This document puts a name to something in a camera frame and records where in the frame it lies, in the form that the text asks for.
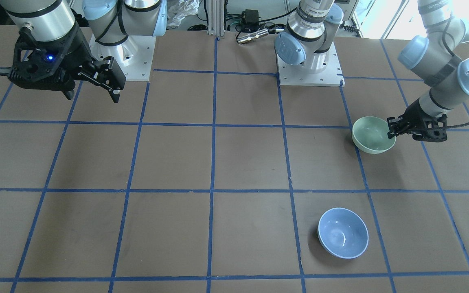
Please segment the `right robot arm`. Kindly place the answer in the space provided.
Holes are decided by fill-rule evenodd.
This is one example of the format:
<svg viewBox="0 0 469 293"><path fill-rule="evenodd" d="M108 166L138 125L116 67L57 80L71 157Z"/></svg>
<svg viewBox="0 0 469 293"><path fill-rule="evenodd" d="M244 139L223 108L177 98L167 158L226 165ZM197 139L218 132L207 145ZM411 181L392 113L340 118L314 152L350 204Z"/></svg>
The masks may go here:
<svg viewBox="0 0 469 293"><path fill-rule="evenodd" d="M0 5L19 27L13 64L0 76L24 89L58 91L69 100L75 81L105 89L120 98L125 69L143 61L133 37L164 35L165 0L84 0L84 16L63 0L2 0ZM308 76L327 70L328 57L341 24L341 9L332 1L302 0L275 38L278 60L305 69Z"/></svg>

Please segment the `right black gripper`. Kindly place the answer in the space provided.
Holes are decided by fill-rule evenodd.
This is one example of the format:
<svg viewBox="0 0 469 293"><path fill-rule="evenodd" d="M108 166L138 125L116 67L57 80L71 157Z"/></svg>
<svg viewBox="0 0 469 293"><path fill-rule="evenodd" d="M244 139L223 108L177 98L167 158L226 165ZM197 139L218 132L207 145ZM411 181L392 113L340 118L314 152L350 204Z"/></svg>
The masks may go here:
<svg viewBox="0 0 469 293"><path fill-rule="evenodd" d="M114 103L127 81L112 56L97 61L78 26L54 41L41 42L27 27L19 30L13 54L13 83L21 88L61 88L67 100L75 96L76 78L102 87Z"/></svg>

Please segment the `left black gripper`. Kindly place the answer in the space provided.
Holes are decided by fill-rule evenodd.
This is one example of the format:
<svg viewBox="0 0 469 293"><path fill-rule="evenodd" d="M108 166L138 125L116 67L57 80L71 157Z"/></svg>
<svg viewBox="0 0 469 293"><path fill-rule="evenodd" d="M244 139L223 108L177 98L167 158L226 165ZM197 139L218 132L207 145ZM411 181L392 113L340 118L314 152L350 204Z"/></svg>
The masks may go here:
<svg viewBox="0 0 469 293"><path fill-rule="evenodd" d="M393 139L394 137L398 137L403 134L412 135L413 131L416 129L417 122L419 122L419 119L424 115L428 114L422 110L419 102L413 102L408 108L406 108L403 115L397 118L387 118L388 138Z"/></svg>

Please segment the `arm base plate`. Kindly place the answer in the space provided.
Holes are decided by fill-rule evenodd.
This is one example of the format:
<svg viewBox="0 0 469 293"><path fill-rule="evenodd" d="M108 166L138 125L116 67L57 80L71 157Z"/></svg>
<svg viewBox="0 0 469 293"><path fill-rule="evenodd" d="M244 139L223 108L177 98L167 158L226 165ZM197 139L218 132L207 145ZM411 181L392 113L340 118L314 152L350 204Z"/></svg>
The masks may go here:
<svg viewBox="0 0 469 293"><path fill-rule="evenodd" d="M290 65L279 56L276 57L281 85L290 86L344 86L344 75L341 70L335 43L329 50L308 55L299 65Z"/></svg>
<svg viewBox="0 0 469 293"><path fill-rule="evenodd" d="M156 40L153 36L129 36L123 44L111 47L97 43L92 36L89 47L99 60L114 57L127 81L149 81Z"/></svg>

